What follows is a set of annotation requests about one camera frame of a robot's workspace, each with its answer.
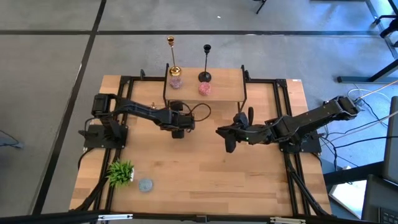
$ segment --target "black floor stripe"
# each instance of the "black floor stripe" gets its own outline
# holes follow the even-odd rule
[[[299,31],[299,30],[99,30],[97,35],[365,35],[379,32],[364,31]]]
[[[0,30],[0,35],[90,35],[92,30]]]
[[[50,188],[51,180],[55,172],[55,168],[57,166],[58,158],[61,153],[62,145],[65,140],[65,135],[67,133],[67,129],[69,126],[70,118],[72,117],[72,112],[75,107],[75,102],[79,93],[79,89],[81,86],[81,82],[84,77],[84,73],[87,67],[87,62],[90,57],[91,50],[93,48],[94,40],[95,40],[95,32],[98,30],[98,26],[101,22],[102,14],[104,12],[106,0],[102,0],[101,4],[99,5],[98,13],[95,19],[95,23],[92,29],[92,33],[90,35],[90,38],[88,39],[88,43],[86,46],[85,53],[83,54],[83,58],[81,60],[81,65],[80,69],[78,71],[78,74],[76,76],[75,83],[72,88],[72,92],[70,94],[65,112],[63,114],[63,118],[61,120],[60,126],[58,127],[58,131],[56,134],[56,138],[53,143],[53,147],[51,148],[51,151],[49,153],[49,158],[47,159],[48,164],[45,167],[45,174],[43,177],[43,181],[41,182],[40,190],[39,193],[37,194],[37,200],[35,202],[35,205],[33,207],[33,215],[39,215],[42,213],[42,209],[45,203],[45,199],[47,196],[47,193]]]

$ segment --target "gray carpet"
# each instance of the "gray carpet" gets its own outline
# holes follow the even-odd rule
[[[99,4],[99,0],[1,1],[0,29],[91,29]],[[373,4],[379,13],[391,11],[383,1]],[[256,7],[257,2],[242,0],[114,0],[108,1],[99,29],[376,30],[369,26],[373,18],[364,2],[268,0],[259,15]],[[355,88],[338,84],[337,76],[372,75],[393,61],[379,37],[176,35],[175,39],[177,63],[183,66],[202,66],[202,47],[211,44],[209,67],[245,64],[253,78],[301,79],[309,108]],[[3,147],[0,152],[2,217],[29,213],[87,40],[84,35],[0,36],[0,128],[25,143],[21,150]],[[44,212],[68,209],[83,145],[77,131],[90,117],[102,76],[138,75],[142,68],[148,76],[162,76],[170,62],[165,40],[163,35],[97,36]],[[358,86],[375,90],[380,85]],[[397,87],[382,92],[391,97]],[[366,101],[379,117],[388,114],[389,102],[383,96],[374,94]],[[374,119],[366,110],[355,120],[330,124],[329,130],[345,131]],[[385,135],[386,128],[378,124],[361,136],[339,139],[336,145]],[[338,154],[357,165],[377,162],[382,160],[384,141],[355,144]],[[326,147],[322,158],[333,161]],[[348,165],[341,160],[338,164]]]

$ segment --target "desk leg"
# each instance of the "desk leg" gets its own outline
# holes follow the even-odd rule
[[[382,175],[384,162],[375,162],[365,166],[355,167],[347,170],[330,172],[323,175],[326,186],[366,180],[369,174]]]
[[[387,65],[385,68],[377,72],[372,77],[338,77],[337,81],[339,83],[378,83],[386,84],[392,83],[398,78],[388,78],[391,73],[398,69],[398,60],[393,61],[391,64]]]
[[[264,4],[266,3],[267,0],[262,0],[262,4],[260,6],[260,8],[257,10],[256,14],[259,14],[261,8],[264,6]]]

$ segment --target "artificial plant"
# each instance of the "artificial plant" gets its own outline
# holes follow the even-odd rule
[[[131,174],[133,172],[130,161],[120,162],[115,161],[113,162],[108,169],[108,176],[109,184],[112,187],[120,187],[127,185],[130,182]]]

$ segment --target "wooden shelf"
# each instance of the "wooden shelf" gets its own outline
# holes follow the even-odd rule
[[[167,75],[165,99],[167,101],[180,100],[184,102],[230,101],[243,102],[244,81],[240,68],[208,68],[211,74],[211,93],[209,96],[199,94],[198,75],[203,68],[182,68],[180,78],[183,81],[181,89],[173,89],[169,83],[171,75]]]

